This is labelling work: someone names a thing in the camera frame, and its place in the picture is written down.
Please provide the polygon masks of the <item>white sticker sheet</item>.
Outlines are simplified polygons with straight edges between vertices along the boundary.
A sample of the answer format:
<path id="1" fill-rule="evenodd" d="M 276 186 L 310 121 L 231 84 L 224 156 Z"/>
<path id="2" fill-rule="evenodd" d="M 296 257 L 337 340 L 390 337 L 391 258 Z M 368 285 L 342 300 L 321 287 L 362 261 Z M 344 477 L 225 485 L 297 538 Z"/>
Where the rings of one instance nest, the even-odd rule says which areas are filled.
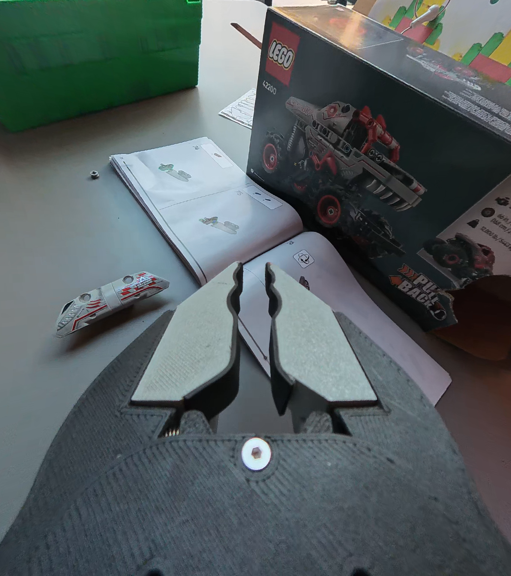
<path id="1" fill-rule="evenodd" d="M 222 109 L 218 115 L 251 130 L 256 95 L 256 89 L 249 90 L 243 96 Z"/>

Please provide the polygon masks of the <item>white pen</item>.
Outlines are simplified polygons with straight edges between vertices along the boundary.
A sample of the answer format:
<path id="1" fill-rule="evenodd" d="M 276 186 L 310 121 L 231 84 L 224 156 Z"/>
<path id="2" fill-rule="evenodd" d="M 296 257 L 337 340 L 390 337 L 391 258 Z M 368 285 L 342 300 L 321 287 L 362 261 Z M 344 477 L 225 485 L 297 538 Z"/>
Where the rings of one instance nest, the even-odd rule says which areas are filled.
<path id="1" fill-rule="evenodd" d="M 438 4 L 430 5 L 430 7 L 424 13 L 422 13 L 420 16 L 418 16 L 412 20 L 412 22 L 410 23 L 409 29 L 412 29 L 417 25 L 432 21 L 439 14 L 441 14 L 441 11 L 443 9 L 444 9 L 444 7 L 440 6 Z"/>

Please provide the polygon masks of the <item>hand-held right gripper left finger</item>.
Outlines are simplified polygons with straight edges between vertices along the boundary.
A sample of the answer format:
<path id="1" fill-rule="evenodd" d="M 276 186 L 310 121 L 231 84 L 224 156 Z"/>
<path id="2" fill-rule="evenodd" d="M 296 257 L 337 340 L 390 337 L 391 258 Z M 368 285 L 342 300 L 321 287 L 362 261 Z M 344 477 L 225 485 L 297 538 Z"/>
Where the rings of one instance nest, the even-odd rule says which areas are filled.
<path id="1" fill-rule="evenodd" d="M 243 264 L 233 262 L 178 305 L 130 403 L 219 414 L 239 391 Z"/>

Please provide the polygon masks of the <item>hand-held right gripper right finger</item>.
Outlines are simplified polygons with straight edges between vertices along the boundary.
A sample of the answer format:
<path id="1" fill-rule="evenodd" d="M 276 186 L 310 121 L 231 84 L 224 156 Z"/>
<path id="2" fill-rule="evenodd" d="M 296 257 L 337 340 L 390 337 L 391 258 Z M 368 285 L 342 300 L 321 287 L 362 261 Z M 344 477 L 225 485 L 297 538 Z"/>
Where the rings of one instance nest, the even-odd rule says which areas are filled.
<path id="1" fill-rule="evenodd" d="M 372 407 L 378 398 L 335 313 L 273 263 L 266 263 L 269 363 L 277 412 L 294 418 Z"/>

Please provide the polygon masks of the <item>open instruction booklet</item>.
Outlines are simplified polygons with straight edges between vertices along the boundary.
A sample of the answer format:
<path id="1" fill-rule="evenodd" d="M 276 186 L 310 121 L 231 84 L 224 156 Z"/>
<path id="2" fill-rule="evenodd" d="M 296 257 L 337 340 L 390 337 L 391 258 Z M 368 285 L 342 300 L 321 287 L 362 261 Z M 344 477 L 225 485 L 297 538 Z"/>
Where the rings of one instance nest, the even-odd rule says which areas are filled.
<path id="1" fill-rule="evenodd" d="M 239 331 L 270 376 L 265 264 L 277 264 L 345 314 L 395 360 L 435 405 L 450 375 L 362 289 L 328 239 L 266 192 L 208 138 L 110 156 L 110 164 L 201 286 L 243 263 Z"/>

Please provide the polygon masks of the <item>brick picture poster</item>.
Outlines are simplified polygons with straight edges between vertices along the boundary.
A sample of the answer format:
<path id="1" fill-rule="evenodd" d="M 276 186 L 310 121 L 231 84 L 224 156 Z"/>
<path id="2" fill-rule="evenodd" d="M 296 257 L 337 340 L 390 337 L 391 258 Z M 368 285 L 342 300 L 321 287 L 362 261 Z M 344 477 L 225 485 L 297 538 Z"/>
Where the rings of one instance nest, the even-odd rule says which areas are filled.
<path id="1" fill-rule="evenodd" d="M 430 5 L 444 9 L 409 29 Z M 511 1 L 353 1 L 359 13 L 511 87 Z"/>

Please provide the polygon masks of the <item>black toy truck set box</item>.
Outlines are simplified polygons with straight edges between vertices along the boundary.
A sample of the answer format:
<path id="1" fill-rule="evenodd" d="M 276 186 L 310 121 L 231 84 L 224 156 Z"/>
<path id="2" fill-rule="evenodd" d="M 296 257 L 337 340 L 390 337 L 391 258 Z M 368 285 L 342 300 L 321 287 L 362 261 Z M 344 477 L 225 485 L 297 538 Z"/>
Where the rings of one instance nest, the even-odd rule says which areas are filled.
<path id="1" fill-rule="evenodd" d="M 341 6 L 270 7 L 248 173 L 424 331 L 511 349 L 511 87 Z"/>

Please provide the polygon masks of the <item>brown flat strip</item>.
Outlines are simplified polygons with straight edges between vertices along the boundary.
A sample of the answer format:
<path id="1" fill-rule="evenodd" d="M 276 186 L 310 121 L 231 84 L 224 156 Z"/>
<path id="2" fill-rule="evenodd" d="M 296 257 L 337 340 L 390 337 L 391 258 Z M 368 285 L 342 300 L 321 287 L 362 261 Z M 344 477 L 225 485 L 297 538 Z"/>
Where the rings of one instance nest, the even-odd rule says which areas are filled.
<path id="1" fill-rule="evenodd" d="M 262 48 L 262 42 L 257 39 L 253 34 L 247 31 L 244 27 L 239 25 L 237 22 L 231 22 L 230 25 L 237 30 L 242 36 L 244 36 L 249 42 L 256 46 L 259 50 Z"/>

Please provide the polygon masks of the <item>grey red-striped brick panel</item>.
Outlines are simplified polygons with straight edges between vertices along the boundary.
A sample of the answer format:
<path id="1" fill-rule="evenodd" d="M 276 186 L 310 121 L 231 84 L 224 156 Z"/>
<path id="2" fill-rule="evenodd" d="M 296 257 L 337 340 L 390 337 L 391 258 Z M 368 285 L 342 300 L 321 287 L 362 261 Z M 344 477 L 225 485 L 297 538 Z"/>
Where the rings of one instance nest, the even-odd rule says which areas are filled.
<path id="1" fill-rule="evenodd" d="M 169 286 L 168 280 L 141 271 L 84 292 L 62 307 L 57 319 L 56 336 L 62 338 L 71 335 L 140 300 L 155 296 Z"/>

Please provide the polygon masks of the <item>green plastic bin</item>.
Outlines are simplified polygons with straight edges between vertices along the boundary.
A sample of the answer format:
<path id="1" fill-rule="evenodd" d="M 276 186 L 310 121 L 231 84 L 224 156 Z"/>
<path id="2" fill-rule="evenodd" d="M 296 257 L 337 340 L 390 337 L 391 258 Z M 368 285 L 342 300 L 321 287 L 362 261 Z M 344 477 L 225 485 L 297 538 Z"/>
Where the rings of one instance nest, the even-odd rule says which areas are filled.
<path id="1" fill-rule="evenodd" d="M 18 132 L 194 88 L 201 1 L 0 1 L 0 124 Z"/>

